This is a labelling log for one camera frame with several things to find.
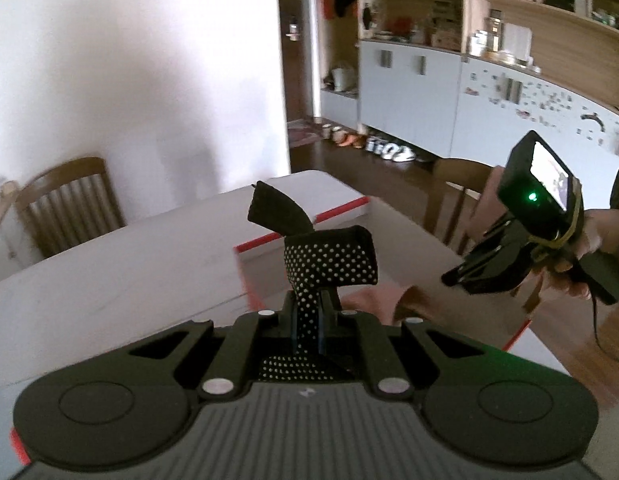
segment black polka dot cloth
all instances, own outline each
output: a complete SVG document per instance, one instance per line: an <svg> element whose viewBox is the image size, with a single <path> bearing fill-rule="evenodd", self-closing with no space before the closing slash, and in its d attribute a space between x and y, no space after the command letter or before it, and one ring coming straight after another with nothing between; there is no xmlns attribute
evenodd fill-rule
<svg viewBox="0 0 619 480"><path fill-rule="evenodd" d="M376 256L369 231L361 226L285 238L285 268L297 301L298 355L263 360L260 379L327 381L342 374L318 355L320 288L375 285Z"/></svg>

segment wooden chair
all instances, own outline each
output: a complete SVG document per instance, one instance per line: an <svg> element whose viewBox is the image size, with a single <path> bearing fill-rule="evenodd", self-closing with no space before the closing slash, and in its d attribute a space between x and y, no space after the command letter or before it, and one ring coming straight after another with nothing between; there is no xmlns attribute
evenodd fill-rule
<svg viewBox="0 0 619 480"><path fill-rule="evenodd" d="M447 182L460 186L462 190L456 200L456 204L454 205L445 230L445 236L443 237L443 243L448 246L458 227L467 190L483 193L492 169L491 166L487 166L481 162L464 160L462 158L441 158L437 160L433 167L433 182L427 198L427 209L425 210L425 222L423 227L431 234L435 233L436 225L441 215L443 198L445 194L451 190ZM456 251L458 254L464 253L468 241L469 237L464 233Z"/></svg>
<svg viewBox="0 0 619 480"><path fill-rule="evenodd" d="M102 158L71 160L30 181L16 210L48 258L125 226Z"/></svg>

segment white table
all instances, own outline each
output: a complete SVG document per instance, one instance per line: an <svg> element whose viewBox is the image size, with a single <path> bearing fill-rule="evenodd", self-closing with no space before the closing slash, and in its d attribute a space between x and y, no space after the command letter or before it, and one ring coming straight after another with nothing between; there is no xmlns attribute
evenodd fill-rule
<svg viewBox="0 0 619 480"><path fill-rule="evenodd" d="M361 196L318 171L270 183L311 218ZM9 452L11 406L32 378L188 319L230 324L244 312L233 248L267 233L247 220L252 194L237 189L136 222L0 282L0 453ZM512 353L565 371L530 330Z"/></svg>

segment hand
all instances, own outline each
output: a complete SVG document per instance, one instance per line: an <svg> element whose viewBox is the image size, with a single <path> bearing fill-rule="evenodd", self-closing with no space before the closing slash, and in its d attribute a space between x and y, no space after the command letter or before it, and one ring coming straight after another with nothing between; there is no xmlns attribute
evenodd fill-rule
<svg viewBox="0 0 619 480"><path fill-rule="evenodd" d="M572 250L578 259L596 250L613 254L619 260L619 209L590 209L585 212L583 233L574 243ZM572 264L562 260L553 268L533 270L532 277L542 280L539 298L551 301L560 296L589 299L591 292L586 283L574 283L565 273Z"/></svg>

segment lit screen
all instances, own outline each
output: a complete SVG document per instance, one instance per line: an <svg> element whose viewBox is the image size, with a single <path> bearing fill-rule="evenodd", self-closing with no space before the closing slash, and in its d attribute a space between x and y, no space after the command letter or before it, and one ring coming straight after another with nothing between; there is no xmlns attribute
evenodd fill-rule
<svg viewBox="0 0 619 480"><path fill-rule="evenodd" d="M540 142L534 146L531 158L531 174L535 176L558 205L567 211L567 191L569 176L564 168L554 159Z"/></svg>

